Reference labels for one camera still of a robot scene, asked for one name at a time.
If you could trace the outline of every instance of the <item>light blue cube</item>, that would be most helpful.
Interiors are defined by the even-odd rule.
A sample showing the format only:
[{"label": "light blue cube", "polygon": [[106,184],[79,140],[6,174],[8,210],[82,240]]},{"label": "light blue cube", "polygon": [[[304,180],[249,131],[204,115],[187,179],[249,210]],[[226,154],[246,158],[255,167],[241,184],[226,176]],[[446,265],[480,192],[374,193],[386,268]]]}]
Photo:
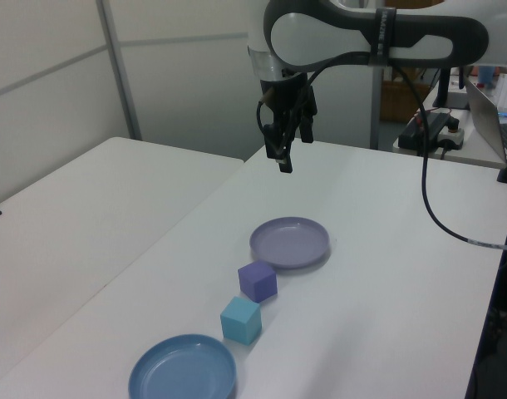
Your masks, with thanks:
[{"label": "light blue cube", "polygon": [[226,338],[249,345],[261,332],[261,307],[258,303],[234,297],[220,314]]}]

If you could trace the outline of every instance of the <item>cardboard box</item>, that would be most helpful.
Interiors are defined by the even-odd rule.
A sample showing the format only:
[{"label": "cardboard box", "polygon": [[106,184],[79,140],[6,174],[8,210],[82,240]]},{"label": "cardboard box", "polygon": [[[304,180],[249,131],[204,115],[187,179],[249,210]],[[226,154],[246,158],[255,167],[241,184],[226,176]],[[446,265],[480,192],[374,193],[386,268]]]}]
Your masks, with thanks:
[{"label": "cardboard box", "polygon": [[[424,100],[429,94],[429,86],[415,83],[416,90]],[[407,123],[418,109],[418,103],[412,91],[404,82],[384,81],[381,90],[382,121]]]}]

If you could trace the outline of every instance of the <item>white table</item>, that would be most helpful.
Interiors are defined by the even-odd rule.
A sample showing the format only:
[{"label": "white table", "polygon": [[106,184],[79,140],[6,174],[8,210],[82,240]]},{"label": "white table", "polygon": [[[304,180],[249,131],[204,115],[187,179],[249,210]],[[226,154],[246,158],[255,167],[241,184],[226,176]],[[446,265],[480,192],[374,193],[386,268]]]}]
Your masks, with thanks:
[{"label": "white table", "polygon": [[0,204],[0,377],[241,160],[115,138]]},{"label": "white table", "polygon": [[[281,174],[264,149],[0,381],[0,399],[127,398],[139,357],[177,334],[220,339],[262,222],[323,224],[322,266],[279,273],[263,331],[234,354],[236,397],[464,398],[500,251],[439,230],[421,200],[421,159],[338,145],[293,146]],[[430,160],[429,196],[460,234],[503,242],[497,170]]]},{"label": "white table", "polygon": [[[454,93],[466,93],[465,88],[459,89],[458,76],[451,76],[449,92]],[[429,96],[424,100],[424,107],[427,110],[433,108],[432,103],[436,99],[438,93],[438,85],[431,91]],[[449,112],[449,109],[440,108],[433,112]],[[471,112],[465,110],[452,110],[451,116],[459,120],[459,127],[465,130],[464,144],[460,150],[451,150],[445,153],[444,160],[450,160],[454,162],[462,162],[470,165],[486,166],[489,168],[503,169],[505,163],[499,158],[495,151],[490,147],[482,135],[477,132],[473,125],[471,118]],[[501,118],[501,123],[507,123],[507,118]],[[440,159],[443,149],[438,148],[434,152],[430,152],[431,158]],[[400,148],[398,145],[398,139],[392,145],[392,152],[398,154],[415,155],[416,152],[413,150],[407,150]]]}]

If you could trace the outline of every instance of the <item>cube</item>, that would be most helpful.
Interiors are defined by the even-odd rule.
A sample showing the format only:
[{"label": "cube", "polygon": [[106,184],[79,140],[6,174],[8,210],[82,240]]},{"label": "cube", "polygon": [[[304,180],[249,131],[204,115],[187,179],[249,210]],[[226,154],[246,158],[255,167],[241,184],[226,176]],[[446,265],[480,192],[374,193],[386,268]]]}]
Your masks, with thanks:
[{"label": "cube", "polygon": [[261,307],[258,303],[234,297],[220,314],[226,338],[249,345],[261,332]]},{"label": "cube", "polygon": [[262,260],[239,269],[240,290],[254,302],[262,302],[278,293],[276,272]]}]

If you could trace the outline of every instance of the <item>black cable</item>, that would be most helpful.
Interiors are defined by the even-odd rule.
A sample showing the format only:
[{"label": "black cable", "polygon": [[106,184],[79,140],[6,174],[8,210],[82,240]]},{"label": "black cable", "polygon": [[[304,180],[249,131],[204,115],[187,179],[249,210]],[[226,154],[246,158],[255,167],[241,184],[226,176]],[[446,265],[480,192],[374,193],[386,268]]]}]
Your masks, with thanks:
[{"label": "black cable", "polygon": [[277,151],[278,155],[281,155],[285,149],[285,146],[288,143],[288,139],[292,136],[293,132],[298,128],[298,113],[300,108],[303,107],[304,102],[306,101],[306,96],[309,93],[309,87],[315,81],[315,79],[324,72],[329,67],[334,67],[336,65],[367,65],[370,59],[369,52],[347,52],[345,54],[341,54],[340,56],[336,56],[331,60],[325,62],[320,69],[316,70],[311,77],[307,80],[305,87],[302,89],[298,99],[294,103],[294,107],[291,110],[290,118],[287,124],[287,130],[283,133],[283,139],[281,141],[281,145]]},{"label": "black cable", "polygon": [[437,69],[436,72],[435,72],[435,75],[433,75],[432,79],[431,79],[431,84],[429,85],[429,87],[434,87],[436,85],[435,83],[435,79],[436,77],[438,76],[438,73],[440,72],[440,69]]},{"label": "black cable", "polygon": [[263,132],[263,122],[261,121],[261,107],[263,106],[263,103],[260,101],[257,103],[257,111],[255,112],[255,116],[257,117],[257,126],[259,126],[259,130],[261,133]]},{"label": "black cable", "polygon": [[445,157],[445,153],[447,151],[449,151],[449,146],[447,145],[447,143],[444,144],[444,150],[442,150],[442,155],[440,155],[440,160],[444,160],[444,157]]},{"label": "black cable", "polygon": [[435,214],[432,211],[431,206],[429,204],[429,200],[427,198],[427,164],[429,162],[428,147],[429,147],[429,131],[430,131],[430,129],[429,129],[429,122],[427,120],[426,109],[423,106],[423,102],[421,101],[418,91],[416,90],[416,88],[414,87],[414,84],[409,79],[409,77],[406,75],[406,73],[395,62],[391,61],[390,65],[392,66],[392,68],[394,68],[401,75],[401,77],[403,78],[405,83],[411,89],[412,95],[415,97],[416,102],[418,103],[418,108],[420,109],[420,112],[421,112],[421,120],[423,122],[423,136],[424,136],[424,139],[423,139],[423,166],[421,167],[421,194],[423,197],[423,202],[424,202],[426,209],[427,209],[427,213],[429,214],[431,219],[433,219],[433,221],[438,225],[438,227],[440,227],[442,230],[444,230],[449,235],[455,237],[456,239],[459,239],[460,241],[464,241],[465,243],[477,245],[480,247],[492,248],[492,249],[502,249],[504,251],[507,251],[507,245],[483,243],[483,242],[477,241],[475,239],[468,239],[460,234],[457,234],[456,232],[445,227],[438,220],[438,218],[435,216]]}]

